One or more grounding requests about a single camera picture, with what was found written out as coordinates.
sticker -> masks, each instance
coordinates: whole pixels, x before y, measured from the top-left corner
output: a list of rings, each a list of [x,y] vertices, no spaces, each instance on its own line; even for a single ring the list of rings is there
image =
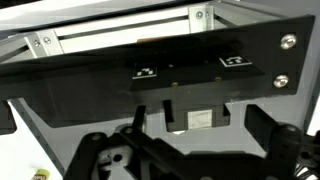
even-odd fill
[[[143,79],[143,78],[151,78],[151,77],[157,77],[156,67],[136,68],[132,79]]]
[[[237,67],[237,66],[252,64],[252,62],[242,58],[241,56],[226,57],[226,58],[219,57],[219,59],[225,67]]]
[[[212,110],[188,112],[188,128],[198,129],[212,127]]]

black panel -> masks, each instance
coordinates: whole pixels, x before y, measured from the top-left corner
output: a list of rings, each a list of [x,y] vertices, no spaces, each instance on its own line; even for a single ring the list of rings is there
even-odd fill
[[[133,117],[141,104],[155,113],[171,100],[175,121],[182,123],[172,130],[180,130],[188,111],[295,94],[313,22],[305,16],[1,65],[0,98],[24,97],[52,127]],[[283,35],[293,32],[297,45],[281,49]],[[218,57],[225,49],[252,65],[224,67]],[[135,65],[148,63],[158,67],[158,76],[133,80]],[[288,86],[274,88],[274,78],[284,73]],[[7,117],[4,106],[0,114]]]

white surface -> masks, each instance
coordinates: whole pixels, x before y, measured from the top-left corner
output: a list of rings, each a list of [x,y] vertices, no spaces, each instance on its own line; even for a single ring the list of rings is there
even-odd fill
[[[31,180],[38,169],[46,169],[50,172],[50,180],[62,180],[56,167],[14,109],[13,115],[17,131],[0,136],[0,179]]]
[[[314,109],[313,116],[309,125],[309,129],[307,131],[308,135],[314,136],[317,131],[320,130],[320,104],[319,101],[320,96],[318,97],[316,108]]]
[[[44,0],[0,10],[0,30],[27,28],[172,0]]]
[[[188,27],[189,22],[184,20],[161,25],[146,26],[129,30],[61,40],[60,43],[65,53],[72,53],[135,43],[138,39],[188,34]]]

white label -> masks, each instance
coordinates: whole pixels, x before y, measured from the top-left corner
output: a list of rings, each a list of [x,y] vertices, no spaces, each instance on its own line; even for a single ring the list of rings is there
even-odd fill
[[[188,112],[189,129],[212,127],[212,110]]]

hole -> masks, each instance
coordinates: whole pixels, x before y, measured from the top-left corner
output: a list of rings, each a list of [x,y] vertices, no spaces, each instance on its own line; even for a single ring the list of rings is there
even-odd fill
[[[119,162],[122,160],[122,155],[121,154],[116,154],[114,157],[113,157],[113,161],[114,162]]]
[[[302,152],[301,153],[301,157],[303,159],[310,159],[311,158],[311,156],[310,156],[310,154],[308,152]]]

